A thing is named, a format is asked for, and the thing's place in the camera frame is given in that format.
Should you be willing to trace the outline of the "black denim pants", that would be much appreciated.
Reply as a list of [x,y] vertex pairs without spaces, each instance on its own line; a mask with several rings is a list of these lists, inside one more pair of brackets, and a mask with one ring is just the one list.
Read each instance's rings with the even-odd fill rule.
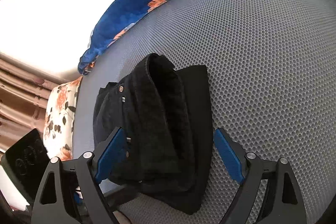
[[205,65],[176,70],[152,53],[119,82],[98,92],[93,112],[96,144],[123,130],[101,170],[186,214],[197,212],[213,150],[209,78]]

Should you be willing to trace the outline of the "white floral pillow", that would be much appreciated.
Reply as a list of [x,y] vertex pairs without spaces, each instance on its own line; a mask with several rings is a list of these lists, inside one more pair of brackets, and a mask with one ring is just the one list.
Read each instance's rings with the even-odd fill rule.
[[73,158],[72,136],[82,77],[52,89],[47,102],[43,144],[49,158]]

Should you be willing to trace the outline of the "pink patterned curtain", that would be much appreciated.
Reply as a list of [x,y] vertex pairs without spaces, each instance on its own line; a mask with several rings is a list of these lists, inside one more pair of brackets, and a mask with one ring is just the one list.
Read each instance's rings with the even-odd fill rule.
[[32,129],[43,135],[47,101],[61,83],[1,53],[1,153]]

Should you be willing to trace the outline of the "grey mesh mattress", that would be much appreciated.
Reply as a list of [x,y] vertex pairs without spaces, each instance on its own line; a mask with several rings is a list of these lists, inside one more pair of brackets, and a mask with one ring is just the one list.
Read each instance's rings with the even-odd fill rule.
[[144,17],[83,77],[73,155],[94,149],[98,91],[148,54],[204,64],[213,127],[262,159],[289,160],[308,223],[335,196],[335,0],[171,0]]

